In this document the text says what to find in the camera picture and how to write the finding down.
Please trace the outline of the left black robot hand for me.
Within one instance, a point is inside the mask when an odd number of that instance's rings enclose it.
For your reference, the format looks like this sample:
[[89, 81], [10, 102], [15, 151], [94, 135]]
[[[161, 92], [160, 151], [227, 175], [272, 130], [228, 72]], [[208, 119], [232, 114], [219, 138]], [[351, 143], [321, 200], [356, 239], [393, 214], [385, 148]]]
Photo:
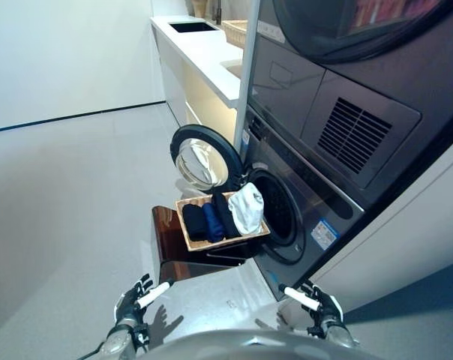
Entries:
[[175, 281], [169, 278], [154, 286], [150, 274], [144, 274], [128, 291], [120, 295], [113, 310], [115, 324], [118, 325], [123, 320], [134, 320], [137, 324], [142, 323], [146, 308], [174, 283]]

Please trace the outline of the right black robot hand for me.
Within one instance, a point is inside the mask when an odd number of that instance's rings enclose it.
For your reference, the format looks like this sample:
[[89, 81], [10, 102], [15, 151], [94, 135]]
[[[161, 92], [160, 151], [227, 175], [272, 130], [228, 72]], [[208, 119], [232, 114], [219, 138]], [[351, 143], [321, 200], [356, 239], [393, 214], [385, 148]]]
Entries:
[[301, 308], [313, 320], [313, 326], [307, 328], [310, 336], [326, 339], [330, 329], [347, 329], [344, 325], [344, 314], [337, 299], [324, 292], [318, 285], [306, 280], [300, 290], [293, 289], [284, 283], [278, 285], [284, 295], [296, 300]]

